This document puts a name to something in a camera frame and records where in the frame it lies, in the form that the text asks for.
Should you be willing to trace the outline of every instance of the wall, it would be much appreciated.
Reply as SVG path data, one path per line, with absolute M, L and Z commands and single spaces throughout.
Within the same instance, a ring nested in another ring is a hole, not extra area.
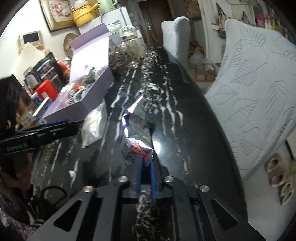
M 119 0 L 119 2 L 121 2 L 121 4 L 123 5 L 123 6 L 127 6 L 127 0 Z
M 202 46 L 205 49 L 205 31 L 203 28 L 202 20 L 195 20 L 193 21 L 193 27 L 195 32 L 192 31 L 192 34 L 195 34 L 193 38 L 198 41 L 200 46 Z
M 231 5 L 226 0 L 198 0 L 198 3 L 202 12 L 206 57 L 214 63 L 221 63 L 226 40 L 219 38 L 218 32 L 212 29 L 212 23 L 216 23 L 217 20 L 216 3 L 220 5 L 226 16 L 233 18 Z
M 188 0 L 168 0 L 174 12 L 174 18 L 186 16 Z
M 64 60 L 64 37 L 68 33 L 79 34 L 78 28 L 68 28 L 50 33 L 38 0 L 30 0 L 13 17 L 0 36 L 0 78 L 11 74 L 11 69 L 19 57 L 17 37 L 20 34 L 42 32 L 45 48 L 49 48 L 56 58 Z
M 241 20 L 243 16 L 243 12 L 245 12 L 250 24 L 256 25 L 253 6 L 234 4 L 234 5 L 231 5 L 231 8 L 232 8 L 234 19 Z
M 142 29 L 145 31 L 147 30 L 144 17 L 142 15 L 140 6 L 137 1 L 133 0 L 127 0 L 127 9 L 129 12 L 131 12 L 136 19 L 136 21 L 139 23 L 139 25 L 142 27 Z

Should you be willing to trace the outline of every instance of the white armchair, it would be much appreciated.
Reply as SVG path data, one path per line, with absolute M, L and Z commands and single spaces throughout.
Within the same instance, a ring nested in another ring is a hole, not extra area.
M 205 97 L 246 178 L 296 126 L 296 47 L 277 31 L 226 21 L 226 50 Z
M 161 23 L 163 31 L 163 47 L 169 53 L 169 60 L 176 59 L 186 69 L 188 65 L 188 48 L 190 39 L 190 23 L 186 17 L 178 17 L 174 21 Z

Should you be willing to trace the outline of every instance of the lavender gift box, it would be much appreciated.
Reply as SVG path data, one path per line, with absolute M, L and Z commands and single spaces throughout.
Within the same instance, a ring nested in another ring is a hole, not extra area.
M 70 83 L 80 81 L 92 67 L 103 71 L 81 101 L 65 106 L 68 92 L 59 95 L 43 116 L 47 122 L 84 120 L 102 102 L 114 79 L 108 66 L 109 31 L 105 24 L 100 24 L 74 39 L 71 47 L 73 58 Z

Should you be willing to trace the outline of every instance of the picture frame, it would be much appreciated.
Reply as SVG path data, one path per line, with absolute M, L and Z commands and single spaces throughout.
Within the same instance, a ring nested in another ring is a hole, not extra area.
M 76 27 L 70 15 L 74 9 L 69 0 L 39 0 L 39 2 L 50 32 Z

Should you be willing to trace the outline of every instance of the hanging bag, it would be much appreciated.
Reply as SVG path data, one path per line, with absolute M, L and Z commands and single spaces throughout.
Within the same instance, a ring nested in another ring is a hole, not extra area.
M 229 19 L 220 7 L 218 3 L 216 3 L 217 9 L 218 9 L 218 17 L 217 17 L 217 25 L 219 26 L 218 34 L 219 37 L 222 39 L 226 38 L 226 33 L 225 33 L 225 21 Z
M 248 18 L 248 16 L 246 15 L 246 12 L 245 12 L 245 11 L 242 12 L 242 22 L 245 23 L 245 24 L 250 25 L 249 18 Z

